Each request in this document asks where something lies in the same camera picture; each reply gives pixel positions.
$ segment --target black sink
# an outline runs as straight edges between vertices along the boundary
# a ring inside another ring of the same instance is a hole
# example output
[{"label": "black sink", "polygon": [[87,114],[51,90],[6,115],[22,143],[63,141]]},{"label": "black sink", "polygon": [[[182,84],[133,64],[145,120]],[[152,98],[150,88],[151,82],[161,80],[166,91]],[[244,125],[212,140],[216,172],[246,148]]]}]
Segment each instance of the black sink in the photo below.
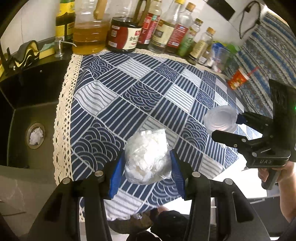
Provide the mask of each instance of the black sink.
[{"label": "black sink", "polygon": [[[0,82],[0,165],[54,168],[54,120],[68,64],[69,60],[60,60],[38,65]],[[42,144],[28,144],[29,128],[40,124]]]}]

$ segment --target person's hand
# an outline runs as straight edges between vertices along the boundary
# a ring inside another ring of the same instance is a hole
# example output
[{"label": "person's hand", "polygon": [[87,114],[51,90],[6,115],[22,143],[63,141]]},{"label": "person's hand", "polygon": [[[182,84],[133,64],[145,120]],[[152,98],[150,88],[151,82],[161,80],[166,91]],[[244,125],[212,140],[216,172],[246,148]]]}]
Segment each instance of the person's hand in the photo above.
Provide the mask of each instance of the person's hand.
[{"label": "person's hand", "polygon": [[[273,168],[274,170],[281,170],[281,174],[279,175],[279,178],[277,182],[281,182],[283,180],[288,179],[291,177],[294,173],[294,162],[288,161],[286,165],[283,167],[277,167]],[[263,181],[266,182],[268,178],[268,169],[267,168],[258,168],[258,177]]]}]

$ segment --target clear plastic bag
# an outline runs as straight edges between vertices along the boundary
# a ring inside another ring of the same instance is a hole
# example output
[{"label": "clear plastic bag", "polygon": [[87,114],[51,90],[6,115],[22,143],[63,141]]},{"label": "clear plastic bag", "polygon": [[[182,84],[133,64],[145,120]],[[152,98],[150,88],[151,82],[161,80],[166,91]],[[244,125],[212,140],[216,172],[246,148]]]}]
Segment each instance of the clear plastic bag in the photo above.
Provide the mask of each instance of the clear plastic bag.
[{"label": "clear plastic bag", "polygon": [[165,129],[135,133],[127,141],[125,159],[126,178],[131,183],[146,185],[171,178]]}]

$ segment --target sink drain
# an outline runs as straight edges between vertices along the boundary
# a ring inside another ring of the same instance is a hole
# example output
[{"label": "sink drain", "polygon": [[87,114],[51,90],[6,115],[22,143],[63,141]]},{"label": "sink drain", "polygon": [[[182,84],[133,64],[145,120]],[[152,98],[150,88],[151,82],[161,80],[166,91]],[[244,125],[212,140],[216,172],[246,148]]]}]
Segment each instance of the sink drain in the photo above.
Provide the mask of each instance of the sink drain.
[{"label": "sink drain", "polygon": [[[40,129],[42,130],[42,132],[43,132],[43,137],[41,137],[41,139],[40,139],[40,143],[39,143],[39,144],[31,145],[31,144],[30,144],[31,133],[32,133],[35,129],[37,129],[37,128],[40,128]],[[44,125],[42,125],[41,123],[38,123],[38,122],[32,124],[32,125],[29,127],[29,129],[28,129],[28,131],[27,131],[27,134],[26,134],[26,143],[27,143],[27,146],[28,146],[29,148],[31,148],[31,149],[37,149],[38,147],[40,147],[40,146],[42,145],[42,143],[43,143],[43,141],[44,141],[44,137],[45,137],[45,128],[44,128]]]}]

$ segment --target patterned curtain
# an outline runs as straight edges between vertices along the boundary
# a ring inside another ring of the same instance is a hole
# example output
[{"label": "patterned curtain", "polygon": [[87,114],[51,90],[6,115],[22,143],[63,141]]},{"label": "patterned curtain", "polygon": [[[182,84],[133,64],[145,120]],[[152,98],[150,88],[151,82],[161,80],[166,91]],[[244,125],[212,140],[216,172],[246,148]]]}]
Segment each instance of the patterned curtain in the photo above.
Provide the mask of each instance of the patterned curtain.
[{"label": "patterned curtain", "polygon": [[232,76],[241,66],[246,73],[259,67],[251,79],[238,88],[250,111],[272,117],[269,79],[296,87],[296,38],[280,18],[267,13],[226,69]]}]

